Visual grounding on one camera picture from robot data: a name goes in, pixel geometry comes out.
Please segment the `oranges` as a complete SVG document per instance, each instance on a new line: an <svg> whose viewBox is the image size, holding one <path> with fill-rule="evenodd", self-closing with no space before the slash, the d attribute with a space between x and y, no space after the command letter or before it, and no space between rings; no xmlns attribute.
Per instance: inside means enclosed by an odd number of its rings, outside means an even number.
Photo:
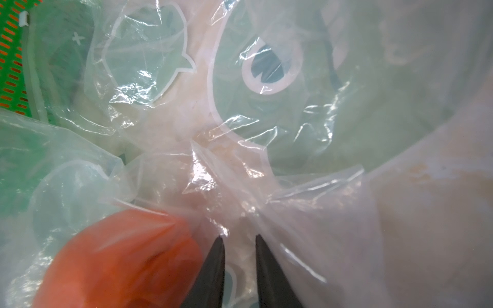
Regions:
<svg viewBox="0 0 493 308"><path fill-rule="evenodd" d="M183 219L124 210L67 242L33 306L179 307L203 260Z"/></svg>

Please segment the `green zip bag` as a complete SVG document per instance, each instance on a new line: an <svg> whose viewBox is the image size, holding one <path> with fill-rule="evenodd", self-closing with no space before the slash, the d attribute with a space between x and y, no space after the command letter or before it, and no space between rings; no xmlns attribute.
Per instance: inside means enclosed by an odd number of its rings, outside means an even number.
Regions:
<svg viewBox="0 0 493 308"><path fill-rule="evenodd" d="M377 209L357 166L267 177L195 142L126 163L79 135L1 112L1 306L34 307L56 254L124 210L187 222L225 244L223 307L259 307L260 234L303 307L390 307Z"/></svg>
<svg viewBox="0 0 493 308"><path fill-rule="evenodd" d="M36 119L277 177L382 166L492 67L491 1L43 1L19 25Z"/></svg>

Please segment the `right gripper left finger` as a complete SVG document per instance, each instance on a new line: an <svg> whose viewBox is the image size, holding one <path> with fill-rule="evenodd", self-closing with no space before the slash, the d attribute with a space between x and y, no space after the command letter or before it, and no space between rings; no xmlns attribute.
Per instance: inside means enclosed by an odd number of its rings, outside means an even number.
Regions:
<svg viewBox="0 0 493 308"><path fill-rule="evenodd" d="M222 308L225 283L225 245L214 240L204 264L180 308Z"/></svg>

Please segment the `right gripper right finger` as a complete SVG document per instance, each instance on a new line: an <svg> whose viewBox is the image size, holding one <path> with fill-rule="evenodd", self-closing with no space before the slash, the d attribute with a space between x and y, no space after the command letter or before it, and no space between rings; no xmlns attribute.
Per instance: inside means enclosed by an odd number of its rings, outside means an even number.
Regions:
<svg viewBox="0 0 493 308"><path fill-rule="evenodd" d="M303 308L260 234L255 237L255 262L260 308Z"/></svg>

